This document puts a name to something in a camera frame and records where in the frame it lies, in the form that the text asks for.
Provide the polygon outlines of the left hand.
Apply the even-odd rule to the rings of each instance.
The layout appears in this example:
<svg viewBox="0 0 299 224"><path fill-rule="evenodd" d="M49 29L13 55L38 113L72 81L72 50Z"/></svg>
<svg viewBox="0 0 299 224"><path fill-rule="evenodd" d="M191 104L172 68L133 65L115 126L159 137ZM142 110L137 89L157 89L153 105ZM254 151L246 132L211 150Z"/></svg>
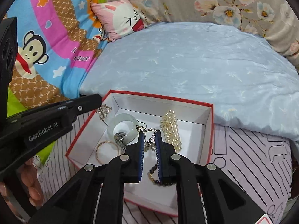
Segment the left hand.
<svg viewBox="0 0 299 224"><path fill-rule="evenodd" d="M37 170L33 166L33 158L26 161L21 168L21 181L28 188L29 202L34 207L39 207L43 204L44 195L41 185L37 178ZM8 188L4 183L1 183L1 195L4 197L7 205L15 215L20 215L13 204L7 199Z"/></svg>

